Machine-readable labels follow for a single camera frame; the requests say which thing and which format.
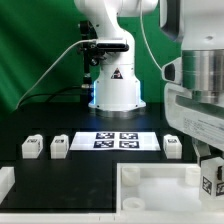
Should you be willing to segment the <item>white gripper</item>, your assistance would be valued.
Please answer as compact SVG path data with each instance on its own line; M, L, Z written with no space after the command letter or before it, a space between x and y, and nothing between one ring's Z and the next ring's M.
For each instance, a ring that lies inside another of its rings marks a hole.
M211 155L209 145L224 152L224 94L218 104L199 103L192 99L190 90L168 83L164 105L168 124L195 138L192 145L198 165Z

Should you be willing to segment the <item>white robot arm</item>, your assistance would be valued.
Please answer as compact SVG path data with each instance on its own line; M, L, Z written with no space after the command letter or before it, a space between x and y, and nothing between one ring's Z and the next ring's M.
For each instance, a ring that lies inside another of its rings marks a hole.
M89 107L103 116L145 107L135 76L135 40L119 17L159 8L159 27L181 43L181 56L161 67L168 124L191 136L200 164L211 147L224 152L224 0L74 0L96 32L89 42L100 73Z

